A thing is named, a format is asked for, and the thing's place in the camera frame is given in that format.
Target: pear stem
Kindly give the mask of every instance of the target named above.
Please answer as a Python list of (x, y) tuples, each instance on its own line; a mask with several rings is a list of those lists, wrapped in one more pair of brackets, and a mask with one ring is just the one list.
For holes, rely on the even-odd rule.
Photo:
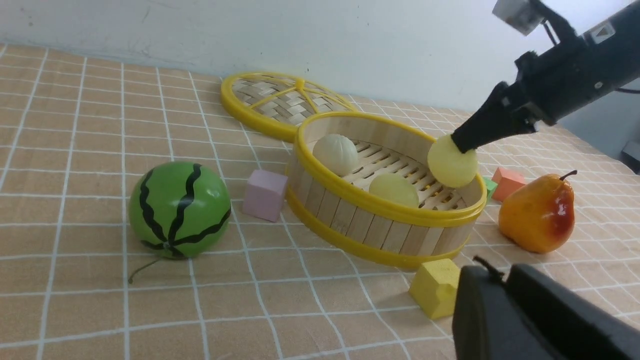
[(574, 170), (574, 171), (570, 172), (569, 174), (566, 174), (565, 176), (561, 176), (560, 177), (560, 181), (564, 181), (568, 176), (575, 175), (575, 174), (578, 174), (578, 170)]

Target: toy fruit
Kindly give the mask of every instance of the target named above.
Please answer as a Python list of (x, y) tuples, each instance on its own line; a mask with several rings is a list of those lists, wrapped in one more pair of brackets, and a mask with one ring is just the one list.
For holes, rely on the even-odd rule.
[(188, 161), (158, 165), (131, 192), (129, 222), (136, 237), (161, 258), (192, 258), (212, 247), (227, 230), (231, 200), (211, 169)]
[(404, 176), (386, 173), (376, 176), (369, 185), (369, 193), (410, 208), (418, 208), (418, 191)]
[(546, 254), (562, 246), (573, 232), (573, 188), (565, 176), (547, 174), (504, 199), (498, 215), (500, 232), (521, 248)]
[(451, 135), (440, 137), (431, 146), (427, 153), (427, 164), (436, 180), (450, 188), (469, 184), (478, 171), (476, 150), (461, 153)]

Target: toy pear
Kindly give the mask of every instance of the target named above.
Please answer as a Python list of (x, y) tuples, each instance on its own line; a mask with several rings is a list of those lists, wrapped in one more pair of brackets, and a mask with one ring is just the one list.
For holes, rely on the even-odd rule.
[(547, 174), (521, 187), (502, 202), (500, 232), (529, 252), (546, 254), (569, 240), (575, 225), (574, 193), (564, 176)]

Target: orange foam cube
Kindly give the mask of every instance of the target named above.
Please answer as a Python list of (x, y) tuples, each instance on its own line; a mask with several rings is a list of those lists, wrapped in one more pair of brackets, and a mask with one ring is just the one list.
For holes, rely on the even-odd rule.
[(526, 180), (522, 174), (501, 167), (495, 171), (491, 180), (498, 184), (493, 192), (492, 199), (501, 202), (526, 184)]

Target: steamed bun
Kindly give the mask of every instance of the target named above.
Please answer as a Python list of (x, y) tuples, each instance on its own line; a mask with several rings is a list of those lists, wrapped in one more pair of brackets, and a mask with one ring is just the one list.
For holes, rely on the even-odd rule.
[(338, 176), (346, 176), (358, 166), (358, 151), (353, 142), (339, 134), (324, 135), (316, 142), (314, 157)]

